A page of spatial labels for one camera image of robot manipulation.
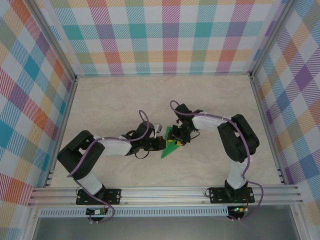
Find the black mounting plate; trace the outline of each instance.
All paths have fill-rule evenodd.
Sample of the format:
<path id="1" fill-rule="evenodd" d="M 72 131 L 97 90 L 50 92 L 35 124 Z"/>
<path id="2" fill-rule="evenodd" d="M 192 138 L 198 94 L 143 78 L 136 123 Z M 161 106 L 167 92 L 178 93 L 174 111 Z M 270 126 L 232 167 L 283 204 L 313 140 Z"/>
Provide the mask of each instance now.
<path id="1" fill-rule="evenodd" d="M 110 188 L 105 190 L 105 199 L 102 199 L 104 202 L 111 205 L 119 205 L 121 199 L 121 189 Z M 75 201 L 76 205 L 103 205 L 101 202 L 94 200 L 90 197 L 83 189 L 79 189 L 77 192 L 77 198 Z"/>
<path id="2" fill-rule="evenodd" d="M 255 196 L 251 187 L 246 187 L 238 198 L 231 200 L 225 192 L 224 187 L 210 187 L 209 189 L 210 203 L 211 204 L 252 204 L 255 202 Z"/>

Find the ventilated metal strip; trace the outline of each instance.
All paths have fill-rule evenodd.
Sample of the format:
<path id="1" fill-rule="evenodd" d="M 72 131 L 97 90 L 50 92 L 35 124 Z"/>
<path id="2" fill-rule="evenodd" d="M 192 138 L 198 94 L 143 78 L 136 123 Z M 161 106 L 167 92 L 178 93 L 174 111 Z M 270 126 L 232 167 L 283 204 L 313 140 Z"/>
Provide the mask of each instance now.
<path id="1" fill-rule="evenodd" d="M 110 209 L 105 217 L 111 216 Z M 227 216 L 227 206 L 197 207 L 117 207 L 115 217 L 203 217 Z M 86 215 L 84 207 L 42 208 L 41 218 L 82 218 Z"/>

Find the green triangle block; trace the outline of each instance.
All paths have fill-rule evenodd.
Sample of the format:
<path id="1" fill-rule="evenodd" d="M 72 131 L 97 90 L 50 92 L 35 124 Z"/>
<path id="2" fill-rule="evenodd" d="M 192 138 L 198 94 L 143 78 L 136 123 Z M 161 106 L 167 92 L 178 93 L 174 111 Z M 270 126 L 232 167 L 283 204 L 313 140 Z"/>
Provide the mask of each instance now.
<path id="1" fill-rule="evenodd" d="M 170 153 L 172 153 L 174 150 L 176 150 L 177 148 L 179 148 L 180 146 L 176 145 L 175 142 L 176 141 L 171 141 L 168 142 L 168 134 L 170 132 L 170 130 L 172 129 L 172 126 L 167 126 L 166 127 L 166 132 L 165 132 L 165 140 L 166 140 L 166 147 L 165 149 L 162 151 L 162 156 L 161 158 L 163 159 L 164 157 L 168 156 Z"/>

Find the plaid backdrop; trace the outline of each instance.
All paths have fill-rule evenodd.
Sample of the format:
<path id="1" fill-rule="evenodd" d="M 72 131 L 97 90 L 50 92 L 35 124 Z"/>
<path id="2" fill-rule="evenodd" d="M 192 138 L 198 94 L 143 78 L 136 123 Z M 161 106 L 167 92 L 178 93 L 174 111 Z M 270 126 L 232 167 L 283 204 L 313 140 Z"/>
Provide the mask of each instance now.
<path id="1" fill-rule="evenodd" d="M 300 0 L 255 79 L 289 183 L 320 236 L 320 0 Z"/>
<path id="2" fill-rule="evenodd" d="M 23 0 L 0 2 L 0 240 L 17 239 L 72 82 Z"/>
<path id="3" fill-rule="evenodd" d="M 76 72 L 122 75 L 248 72 L 281 0 L 37 2 Z"/>

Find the marble surface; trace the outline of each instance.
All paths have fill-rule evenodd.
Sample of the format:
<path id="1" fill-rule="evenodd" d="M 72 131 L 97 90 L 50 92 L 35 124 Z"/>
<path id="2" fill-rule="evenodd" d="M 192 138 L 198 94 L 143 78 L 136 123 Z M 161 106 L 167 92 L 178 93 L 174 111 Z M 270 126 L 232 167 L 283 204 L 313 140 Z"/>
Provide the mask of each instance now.
<path id="1" fill-rule="evenodd" d="M 151 123 L 166 127 L 177 116 L 170 100 L 219 116 L 242 114 L 260 140 L 246 177 L 263 185 L 280 184 L 275 162 L 246 75 L 226 76 L 125 76 L 82 78 L 76 90 L 62 148 L 82 130 L 98 136 L 118 137 L 141 123 L 144 110 Z M 190 144 L 161 159 L 150 152 L 145 159 L 132 156 L 101 157 L 93 171 L 109 187 L 223 185 L 230 159 L 218 132 L 202 130 Z M 77 186 L 57 161 L 51 187 Z"/>

